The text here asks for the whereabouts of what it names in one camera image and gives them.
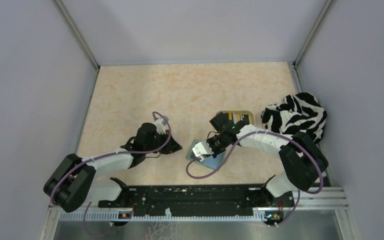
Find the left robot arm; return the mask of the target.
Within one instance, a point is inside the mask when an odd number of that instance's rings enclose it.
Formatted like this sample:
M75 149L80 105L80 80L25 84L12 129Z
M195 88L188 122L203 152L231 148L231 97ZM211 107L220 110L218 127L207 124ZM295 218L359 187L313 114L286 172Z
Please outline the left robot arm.
M113 152L99 156L67 155L49 177L43 192L53 205L71 213L85 203L114 203L124 207L129 203L127 186L117 178L99 178L118 170L128 170L142 163L148 154L170 155L182 150L165 123L146 122L126 144Z

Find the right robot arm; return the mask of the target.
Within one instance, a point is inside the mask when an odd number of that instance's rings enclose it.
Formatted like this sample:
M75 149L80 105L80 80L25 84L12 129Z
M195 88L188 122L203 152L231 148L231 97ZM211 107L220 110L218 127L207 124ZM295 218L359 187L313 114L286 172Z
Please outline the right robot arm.
M308 191L329 165L307 133L276 133L258 128L246 118L233 120L231 114L223 112L213 117L210 123L216 134L195 145L193 150L197 157L217 156L228 146L240 146L260 150L281 160L283 172L269 179L261 193L267 206L275 206L289 191Z

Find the green card holder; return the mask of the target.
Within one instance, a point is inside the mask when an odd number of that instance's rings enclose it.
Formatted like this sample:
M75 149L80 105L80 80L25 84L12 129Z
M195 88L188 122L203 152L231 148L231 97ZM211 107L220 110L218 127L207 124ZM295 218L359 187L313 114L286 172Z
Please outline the green card holder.
M192 142L191 142L191 145L187 151L187 154L185 156L185 159L187 161L193 161L194 159L196 159L197 157L195 156L194 152L193 152L193 147L199 143L200 140L199 139L194 139ZM207 167L209 169L212 169L212 170L215 170L217 167L219 167L219 165L222 163L224 157L225 157L225 153L226 152L222 152L220 154L218 154L216 157L210 155L210 156L207 156L205 159L203 159L202 161L200 160L197 160L195 163L199 164L199 165L202 165L204 167Z

